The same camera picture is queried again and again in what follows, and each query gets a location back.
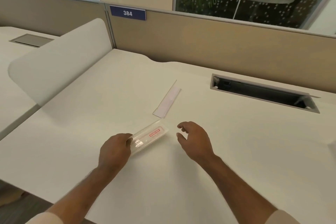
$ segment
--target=desk surface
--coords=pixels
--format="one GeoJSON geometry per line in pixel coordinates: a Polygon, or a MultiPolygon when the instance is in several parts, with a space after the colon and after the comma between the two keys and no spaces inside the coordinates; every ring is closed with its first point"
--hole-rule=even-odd
{"type": "Polygon", "coordinates": [[[15,122],[21,123],[38,109],[36,103],[11,80],[7,72],[13,60],[35,49],[9,42],[28,33],[48,38],[56,37],[19,28],[0,27],[0,140],[10,132],[11,126],[17,126],[15,122]]]}
{"type": "Polygon", "coordinates": [[[182,88],[168,134],[133,156],[87,219],[97,223],[237,223],[208,175],[188,159],[176,125],[199,123],[216,154],[302,224],[336,220],[336,95],[112,50],[0,141],[0,179],[56,202],[97,165],[103,142],[135,133],[172,83],[182,88]],[[308,92],[321,114],[210,89],[212,73],[308,92]]]}

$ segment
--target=transparent plastic box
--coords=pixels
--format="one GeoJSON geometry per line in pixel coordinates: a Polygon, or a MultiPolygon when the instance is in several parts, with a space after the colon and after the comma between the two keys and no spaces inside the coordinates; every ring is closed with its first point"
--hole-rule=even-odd
{"type": "Polygon", "coordinates": [[[130,137],[132,138],[131,155],[134,155],[145,147],[149,146],[167,132],[168,128],[162,123],[161,120],[157,120],[148,127],[135,133],[130,137]]]}

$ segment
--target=floor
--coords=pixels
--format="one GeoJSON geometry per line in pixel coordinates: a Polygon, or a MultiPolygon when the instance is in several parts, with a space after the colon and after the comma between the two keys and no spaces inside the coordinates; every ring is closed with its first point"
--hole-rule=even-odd
{"type": "MultiPolygon", "coordinates": [[[[0,189],[7,184],[0,180],[0,189]]],[[[0,224],[25,224],[35,215],[44,212],[51,203],[25,193],[21,199],[0,207],[0,224]]],[[[82,224],[94,224],[84,220],[82,224]]]]}

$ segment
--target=white number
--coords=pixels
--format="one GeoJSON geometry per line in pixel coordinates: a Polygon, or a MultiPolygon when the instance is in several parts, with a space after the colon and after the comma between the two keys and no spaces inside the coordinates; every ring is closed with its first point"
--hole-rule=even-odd
{"type": "Polygon", "coordinates": [[[124,15],[127,15],[127,16],[132,16],[132,12],[129,12],[129,11],[124,11],[124,15]]]}

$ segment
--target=blue sign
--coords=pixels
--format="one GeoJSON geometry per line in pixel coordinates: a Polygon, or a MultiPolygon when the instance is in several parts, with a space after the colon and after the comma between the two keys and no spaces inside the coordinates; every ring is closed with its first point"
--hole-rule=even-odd
{"type": "Polygon", "coordinates": [[[146,20],[146,10],[110,5],[111,14],[124,18],[146,20]]]}

